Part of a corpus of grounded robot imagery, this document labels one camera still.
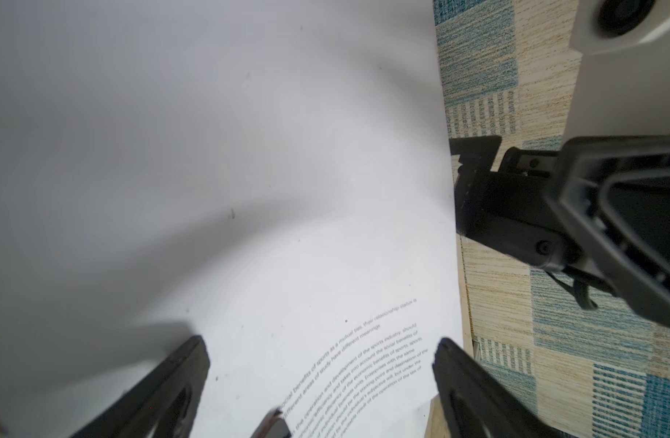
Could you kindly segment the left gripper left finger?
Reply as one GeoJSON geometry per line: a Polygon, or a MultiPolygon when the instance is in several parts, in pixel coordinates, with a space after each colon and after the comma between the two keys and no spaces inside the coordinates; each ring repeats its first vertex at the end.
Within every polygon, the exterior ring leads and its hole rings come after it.
{"type": "Polygon", "coordinates": [[[188,437],[207,381],[202,337],[189,338],[76,437],[188,437]]]}

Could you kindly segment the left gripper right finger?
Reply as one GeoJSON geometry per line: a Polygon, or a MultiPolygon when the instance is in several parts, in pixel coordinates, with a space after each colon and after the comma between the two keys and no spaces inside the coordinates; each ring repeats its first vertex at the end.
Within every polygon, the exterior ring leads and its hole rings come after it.
{"type": "Polygon", "coordinates": [[[452,437],[558,437],[451,339],[441,339],[433,372],[452,437]]]}

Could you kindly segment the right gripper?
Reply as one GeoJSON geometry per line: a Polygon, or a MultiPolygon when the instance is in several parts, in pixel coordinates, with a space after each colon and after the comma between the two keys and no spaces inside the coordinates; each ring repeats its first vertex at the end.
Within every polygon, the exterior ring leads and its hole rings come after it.
{"type": "Polygon", "coordinates": [[[457,233],[549,272],[578,262],[580,247],[636,314],[670,329],[670,135],[512,147],[494,171],[501,143],[449,141],[457,233]]]}

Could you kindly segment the printed sheet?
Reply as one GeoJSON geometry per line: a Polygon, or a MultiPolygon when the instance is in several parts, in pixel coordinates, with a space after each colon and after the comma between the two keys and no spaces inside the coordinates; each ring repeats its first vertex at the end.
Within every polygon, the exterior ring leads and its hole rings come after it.
{"type": "Polygon", "coordinates": [[[67,437],[192,335],[247,437],[411,299],[459,338],[430,1],[0,1],[0,423],[67,437]]]}

